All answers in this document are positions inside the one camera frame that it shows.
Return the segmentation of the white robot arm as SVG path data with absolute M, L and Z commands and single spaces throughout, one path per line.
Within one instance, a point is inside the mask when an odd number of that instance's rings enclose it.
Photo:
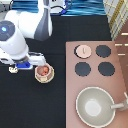
M 30 52 L 26 38 L 44 41 L 52 35 L 52 0 L 11 0 L 0 20 L 0 62 L 11 70 L 43 66 L 43 54 Z

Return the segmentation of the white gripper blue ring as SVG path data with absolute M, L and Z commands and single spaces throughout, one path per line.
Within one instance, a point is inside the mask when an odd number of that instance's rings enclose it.
M 13 60 L 9 54 L 0 49 L 0 62 L 13 65 L 20 70 L 30 70 L 34 66 L 44 66 L 46 59 L 42 53 L 28 52 L 27 56 L 21 60 Z

